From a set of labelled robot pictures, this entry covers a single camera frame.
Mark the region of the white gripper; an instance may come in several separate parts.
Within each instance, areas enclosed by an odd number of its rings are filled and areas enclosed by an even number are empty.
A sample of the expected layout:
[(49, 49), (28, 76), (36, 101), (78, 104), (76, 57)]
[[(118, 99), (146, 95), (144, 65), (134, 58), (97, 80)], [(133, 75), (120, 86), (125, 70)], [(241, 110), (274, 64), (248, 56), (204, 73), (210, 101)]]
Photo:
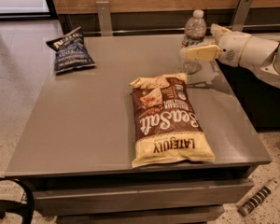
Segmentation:
[(221, 63), (232, 67), (238, 66), (244, 46), (252, 35), (231, 32), (230, 29), (215, 23), (211, 25), (210, 32), (218, 46), (207, 45), (182, 48), (179, 55), (183, 59), (198, 61), (213, 61), (219, 56), (218, 60)]

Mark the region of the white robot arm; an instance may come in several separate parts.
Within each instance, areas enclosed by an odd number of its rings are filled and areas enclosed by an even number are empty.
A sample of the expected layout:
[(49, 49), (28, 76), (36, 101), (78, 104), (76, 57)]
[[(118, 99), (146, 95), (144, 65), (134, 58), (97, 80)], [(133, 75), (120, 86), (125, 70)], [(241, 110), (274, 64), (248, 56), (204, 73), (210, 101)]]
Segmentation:
[(211, 62), (249, 70), (259, 80), (280, 89), (280, 42), (211, 25), (214, 43), (202, 42), (180, 50), (182, 59)]

